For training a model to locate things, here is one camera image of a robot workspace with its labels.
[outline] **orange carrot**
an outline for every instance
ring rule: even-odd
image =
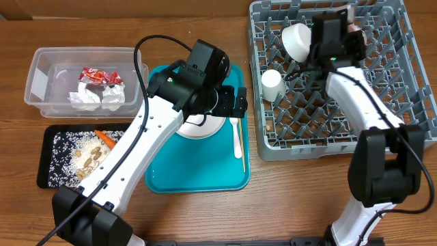
[[[116,142],[112,140],[108,135],[102,133],[101,131],[94,130],[94,133],[99,137],[104,144],[106,144],[110,149],[114,149]]]

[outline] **wooden table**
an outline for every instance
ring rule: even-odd
[[[437,94],[437,15],[409,13],[428,78]],[[40,20],[0,22],[0,245],[35,245],[54,226],[52,189],[36,186],[42,137],[52,124],[93,120],[54,120],[23,101],[29,66],[40,47],[134,46],[142,37],[165,34],[193,45],[197,38],[217,45],[244,73],[249,95],[252,176],[241,191],[157,195],[140,182],[124,219],[147,240],[287,240],[321,236],[350,197],[347,170],[351,155],[318,160],[267,163],[257,155],[253,89],[246,51],[247,17]],[[184,59],[188,53],[166,40],[141,49],[154,68]],[[437,180],[437,146],[425,152],[425,164]],[[425,180],[418,195],[402,208],[426,203]],[[425,215],[389,215],[375,229],[388,245],[435,245],[437,208]],[[54,237],[48,245],[65,245]]]

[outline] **wooden chopstick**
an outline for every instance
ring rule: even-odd
[[[241,119],[238,118],[238,125],[240,126],[240,145],[241,145],[241,158],[243,160],[243,172],[246,172],[246,163],[244,162],[244,146],[243,146],[243,131],[241,129]]]

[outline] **dish rack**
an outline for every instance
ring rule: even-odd
[[[265,161],[316,159],[352,153],[358,136],[338,104],[309,75],[286,82],[275,102],[263,100],[261,76],[268,69],[282,77],[305,68],[281,43],[282,30],[345,4],[355,7],[354,24],[367,36],[361,62],[370,86],[406,124],[426,132],[425,147],[437,141],[436,102],[402,0],[255,1],[249,9],[249,54],[259,156]]]

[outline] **transparent container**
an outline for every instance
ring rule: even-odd
[[[143,102],[133,52],[133,48],[122,47],[40,48],[33,56],[27,76],[25,102],[39,108],[47,118],[133,118]],[[140,52],[138,61],[147,83],[149,71],[141,62]],[[70,92],[77,92],[79,75],[86,66],[109,74],[117,72],[125,85],[125,102],[74,104],[75,107],[96,106],[93,111],[74,108],[68,98]],[[103,87],[88,85],[87,89],[102,100]],[[119,108],[111,111],[102,106]]]

